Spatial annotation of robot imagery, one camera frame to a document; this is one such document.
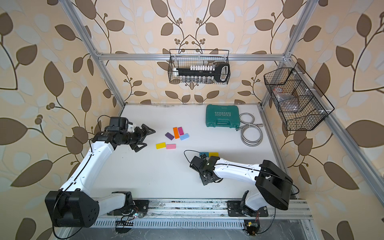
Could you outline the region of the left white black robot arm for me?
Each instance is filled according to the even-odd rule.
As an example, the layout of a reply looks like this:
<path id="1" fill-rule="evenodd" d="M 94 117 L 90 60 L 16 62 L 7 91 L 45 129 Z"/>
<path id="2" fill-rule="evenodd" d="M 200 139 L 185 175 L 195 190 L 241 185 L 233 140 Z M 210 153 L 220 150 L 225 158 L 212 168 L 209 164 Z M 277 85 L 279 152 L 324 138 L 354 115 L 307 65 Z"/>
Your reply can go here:
<path id="1" fill-rule="evenodd" d="M 135 127 L 127 118 L 112 117 L 110 124 L 91 139 L 90 149 L 78 168 L 58 191 L 50 191 L 45 203 L 53 227 L 89 228 L 97 218 L 112 211 L 124 215 L 138 212 L 131 192 L 115 191 L 103 198 L 92 198 L 93 185 L 118 146 L 127 145 L 139 152 L 145 138 L 156 131 L 143 124 Z"/>

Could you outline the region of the small yellow block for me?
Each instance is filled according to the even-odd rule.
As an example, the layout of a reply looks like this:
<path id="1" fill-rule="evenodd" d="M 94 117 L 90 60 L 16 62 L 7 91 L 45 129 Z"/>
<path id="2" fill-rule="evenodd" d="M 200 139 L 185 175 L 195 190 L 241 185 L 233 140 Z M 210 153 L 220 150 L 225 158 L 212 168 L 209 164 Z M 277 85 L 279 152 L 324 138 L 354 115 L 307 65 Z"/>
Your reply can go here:
<path id="1" fill-rule="evenodd" d="M 209 152 L 209 157 L 219 157 L 219 153 Z"/>

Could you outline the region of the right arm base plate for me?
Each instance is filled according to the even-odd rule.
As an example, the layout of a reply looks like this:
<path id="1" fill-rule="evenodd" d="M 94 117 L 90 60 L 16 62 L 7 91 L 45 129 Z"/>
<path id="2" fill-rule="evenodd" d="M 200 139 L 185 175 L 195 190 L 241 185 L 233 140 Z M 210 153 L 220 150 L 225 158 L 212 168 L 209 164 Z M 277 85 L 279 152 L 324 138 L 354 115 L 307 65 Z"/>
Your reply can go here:
<path id="1" fill-rule="evenodd" d="M 241 201 L 227 201 L 227 209 L 229 217 L 268 217 L 267 207 L 261 207 L 257 211 L 247 207 Z"/>

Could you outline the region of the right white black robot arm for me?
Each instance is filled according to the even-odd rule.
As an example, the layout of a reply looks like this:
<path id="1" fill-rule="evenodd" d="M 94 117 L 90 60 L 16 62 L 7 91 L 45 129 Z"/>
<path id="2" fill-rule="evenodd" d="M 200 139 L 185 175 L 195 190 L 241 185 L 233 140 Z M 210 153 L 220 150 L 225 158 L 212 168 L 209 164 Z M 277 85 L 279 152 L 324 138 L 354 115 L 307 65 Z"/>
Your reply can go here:
<path id="1" fill-rule="evenodd" d="M 232 179 L 254 185 L 255 191 L 245 191 L 240 201 L 240 213 L 253 217 L 259 209 L 270 205 L 286 211 L 289 208 L 292 187 L 290 178 L 283 170 L 269 160 L 261 164 L 241 164 L 212 156 L 195 156 L 190 168 L 199 173 L 203 185 L 219 183 L 223 179 Z"/>

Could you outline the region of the teal block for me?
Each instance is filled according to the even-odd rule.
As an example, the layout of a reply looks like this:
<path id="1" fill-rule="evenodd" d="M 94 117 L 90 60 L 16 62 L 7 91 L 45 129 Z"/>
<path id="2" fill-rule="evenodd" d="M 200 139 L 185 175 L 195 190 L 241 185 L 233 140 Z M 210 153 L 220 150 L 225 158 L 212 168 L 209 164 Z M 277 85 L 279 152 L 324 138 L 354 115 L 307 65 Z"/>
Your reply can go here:
<path id="1" fill-rule="evenodd" d="M 209 153 L 208 152 L 199 153 L 199 156 L 200 156 L 200 158 L 208 158 Z"/>

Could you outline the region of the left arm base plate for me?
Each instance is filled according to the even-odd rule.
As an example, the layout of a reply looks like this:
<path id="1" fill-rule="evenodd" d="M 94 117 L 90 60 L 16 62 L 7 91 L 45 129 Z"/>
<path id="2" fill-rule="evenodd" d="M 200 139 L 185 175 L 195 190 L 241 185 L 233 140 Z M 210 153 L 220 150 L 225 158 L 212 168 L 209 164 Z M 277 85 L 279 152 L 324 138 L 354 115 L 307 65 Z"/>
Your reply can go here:
<path id="1" fill-rule="evenodd" d="M 138 216 L 143 218 L 149 210 L 149 200 L 132 200 L 122 208 L 107 213 L 108 216 Z"/>

